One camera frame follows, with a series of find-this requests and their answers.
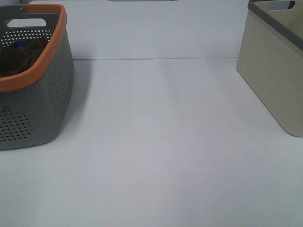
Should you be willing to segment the blue towel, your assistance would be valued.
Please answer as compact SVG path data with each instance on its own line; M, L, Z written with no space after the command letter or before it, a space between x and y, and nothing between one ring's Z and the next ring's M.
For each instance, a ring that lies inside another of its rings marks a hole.
M11 48L17 49L17 50L24 50L29 44L32 42L25 39L19 39L16 40L12 45Z

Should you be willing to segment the brown towel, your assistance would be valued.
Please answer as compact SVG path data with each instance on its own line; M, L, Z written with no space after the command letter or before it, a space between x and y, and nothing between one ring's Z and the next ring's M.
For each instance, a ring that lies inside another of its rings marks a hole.
M0 77L13 76L32 67L48 44L44 37L29 39L32 43L24 50L0 48Z

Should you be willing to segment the beige bin with grey rim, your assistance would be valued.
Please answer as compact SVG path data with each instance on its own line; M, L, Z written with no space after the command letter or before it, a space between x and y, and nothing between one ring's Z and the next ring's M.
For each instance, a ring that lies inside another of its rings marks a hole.
M250 0L237 71L282 129L303 135L303 2Z

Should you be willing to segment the grey basket with orange rim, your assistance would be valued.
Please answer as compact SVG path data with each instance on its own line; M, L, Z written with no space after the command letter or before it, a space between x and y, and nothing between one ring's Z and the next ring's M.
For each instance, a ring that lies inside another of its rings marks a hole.
M0 47L44 37L48 44L32 67L0 78L0 148L25 148L53 140L69 105L74 64L60 4L0 8Z

